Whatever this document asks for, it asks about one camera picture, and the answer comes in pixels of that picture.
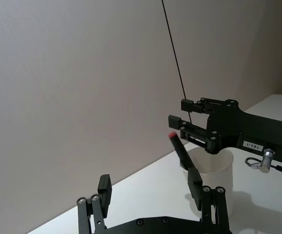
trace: white cup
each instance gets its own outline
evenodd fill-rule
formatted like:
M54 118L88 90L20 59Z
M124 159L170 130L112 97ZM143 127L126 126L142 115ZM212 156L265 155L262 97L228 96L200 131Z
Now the white cup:
M212 189L218 186L225 188L227 214L230 218L233 214L233 153L228 149L222 149L217 155L211 155L203 148L197 147L189 150L188 155L198 169L203 185L207 185ZM214 211L212 207L213 221L215 220Z

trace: white tabletop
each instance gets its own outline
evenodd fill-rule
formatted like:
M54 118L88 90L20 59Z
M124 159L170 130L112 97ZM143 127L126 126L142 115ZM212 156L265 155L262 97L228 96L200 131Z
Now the white tabletop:
M272 95L247 112L282 120L282 95ZM191 143L186 145L188 150L194 147ZM282 173L271 170L263 174L250 169L244 160L255 155L238 149L230 150L234 154L231 231L234 234L282 234ZM176 153L172 152L113 185L105 224L110 228L137 218L154 216L199 220L192 209L195 210L195 203L190 196L187 179ZM77 207L30 234L78 234Z

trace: cable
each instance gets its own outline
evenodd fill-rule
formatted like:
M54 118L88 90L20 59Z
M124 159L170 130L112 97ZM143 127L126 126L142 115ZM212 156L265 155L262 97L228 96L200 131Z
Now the cable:
M183 90L184 98L187 99L186 98L186 94L185 94L185 90L184 90L184 85L183 85L183 81L182 81L181 72L180 72L180 67L179 67L179 63L178 63L178 58L176 56L176 52L175 52L175 48L174 48L174 44L173 44L173 39L172 39L171 31L170 31L170 26L169 26L169 21L168 21L168 17L167 17L167 13L166 13L166 8L165 8L164 0L161 0L161 2L162 2L162 6L164 8L164 13L165 13L165 17L166 17L167 26L168 26L169 36L170 36L170 40L171 40L171 44L172 44L172 48L173 48L173 53L174 53L174 58L175 58L175 62L176 62L176 67L178 69L178 73L179 73L179 77L180 77L180 81L181 81L181 85L182 85L182 90ZM189 116L189 120L191 122L190 112L188 112L188 116Z

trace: gray wall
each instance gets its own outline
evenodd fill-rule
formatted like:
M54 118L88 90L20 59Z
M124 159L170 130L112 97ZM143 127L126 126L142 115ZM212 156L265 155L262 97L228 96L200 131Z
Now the gray wall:
M188 98L282 93L282 0L216 2L166 1ZM182 98L161 1L1 0L0 233L170 152Z

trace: label sticker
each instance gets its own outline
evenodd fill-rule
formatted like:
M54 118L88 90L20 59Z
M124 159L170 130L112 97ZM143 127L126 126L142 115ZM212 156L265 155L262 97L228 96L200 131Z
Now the label sticker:
M248 141L244 140L243 146L253 149L253 150L257 150L257 151L262 151L263 150L263 146L262 145L257 145Z

